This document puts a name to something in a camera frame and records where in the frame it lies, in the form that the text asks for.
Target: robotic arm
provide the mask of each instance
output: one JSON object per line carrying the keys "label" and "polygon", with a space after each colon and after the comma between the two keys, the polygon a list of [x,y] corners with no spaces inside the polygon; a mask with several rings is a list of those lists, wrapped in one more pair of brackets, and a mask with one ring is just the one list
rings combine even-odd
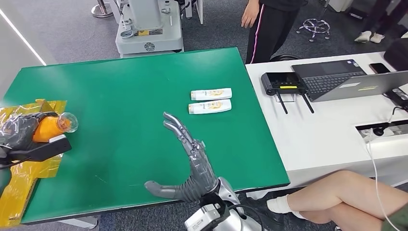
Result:
{"label": "robotic arm", "polygon": [[178,186],[163,186],[154,181],[148,181],[144,186],[151,194],[158,197],[187,202],[198,201],[217,186],[217,179],[204,151],[204,143],[193,139],[176,117],[166,112],[163,116],[168,120],[164,121],[163,125],[174,132],[190,159],[190,177]]}
{"label": "robotic arm", "polygon": [[193,139],[175,116],[164,112],[163,124],[172,130],[190,159],[191,173],[185,183],[163,186],[154,181],[144,184],[153,195],[186,202],[200,201],[201,208],[184,222],[188,231],[264,231],[251,217],[246,216],[230,184],[223,177],[215,178],[205,154],[204,143]]}

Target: white cable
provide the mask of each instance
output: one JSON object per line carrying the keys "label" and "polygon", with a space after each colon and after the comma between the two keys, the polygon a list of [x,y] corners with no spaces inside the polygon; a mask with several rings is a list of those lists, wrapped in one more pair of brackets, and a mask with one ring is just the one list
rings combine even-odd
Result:
{"label": "white cable", "polygon": [[[391,115],[390,119],[388,120],[388,123],[391,122],[391,119],[392,119],[392,118],[393,118],[393,115]],[[380,193],[378,192],[378,173],[377,173],[377,167],[375,166],[374,158],[372,157],[372,154],[371,154],[371,137],[372,137],[372,135],[373,135],[373,130],[371,129],[370,138],[369,138],[369,148],[368,148],[367,152],[369,153],[370,158],[371,158],[371,161],[372,161],[372,165],[374,166],[375,191],[376,191],[376,193],[377,193],[378,203],[380,204],[381,211],[382,211],[382,213],[383,213],[385,219],[388,221],[388,223],[390,223],[390,225],[391,225],[396,231],[400,231],[400,230],[390,221],[390,219],[388,218],[387,214],[385,213],[383,203],[381,202],[381,199],[380,199]]]}

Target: black pants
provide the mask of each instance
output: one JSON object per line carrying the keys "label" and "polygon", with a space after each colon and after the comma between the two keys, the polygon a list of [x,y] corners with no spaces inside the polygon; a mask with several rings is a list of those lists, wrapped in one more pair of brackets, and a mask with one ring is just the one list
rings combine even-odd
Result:
{"label": "black pants", "polygon": [[[391,0],[377,0],[371,9],[363,27],[363,32],[372,30],[378,20],[386,13]],[[393,25],[397,24],[408,11],[408,1],[401,0],[390,15],[386,16],[376,33],[384,35]]]}
{"label": "black pants", "polygon": [[269,62],[283,45],[296,19],[296,11],[280,11],[261,4],[258,17],[249,31],[246,64]]}

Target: yellow plastic bag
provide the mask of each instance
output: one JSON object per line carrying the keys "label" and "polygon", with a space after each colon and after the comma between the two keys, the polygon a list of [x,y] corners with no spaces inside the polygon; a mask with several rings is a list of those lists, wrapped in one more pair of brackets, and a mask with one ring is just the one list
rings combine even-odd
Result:
{"label": "yellow plastic bag", "polygon": [[[35,103],[0,108],[0,128],[10,116],[35,112],[64,112],[66,101],[36,100]],[[20,224],[38,178],[55,177],[62,154],[43,162],[24,162],[11,167],[12,179],[0,197],[0,227]]]}

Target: person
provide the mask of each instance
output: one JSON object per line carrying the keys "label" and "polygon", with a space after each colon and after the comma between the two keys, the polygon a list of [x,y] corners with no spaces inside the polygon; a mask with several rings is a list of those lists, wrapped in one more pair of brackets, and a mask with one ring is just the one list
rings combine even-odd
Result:
{"label": "person", "polygon": [[401,0],[394,8],[390,15],[386,16],[380,27],[375,31],[371,37],[371,31],[379,19],[386,13],[386,9],[391,0],[377,0],[368,15],[363,26],[360,36],[354,41],[380,43],[384,39],[387,31],[395,24],[397,24],[408,11],[408,0]]}
{"label": "person", "polygon": [[241,27],[248,28],[246,64],[269,62],[283,45],[305,0],[248,0]]}
{"label": "person", "polygon": [[[386,215],[408,231],[408,193],[378,182]],[[338,171],[292,194],[267,200],[274,213],[292,212],[317,224],[334,221],[343,231],[392,231],[378,202],[375,180]]]}

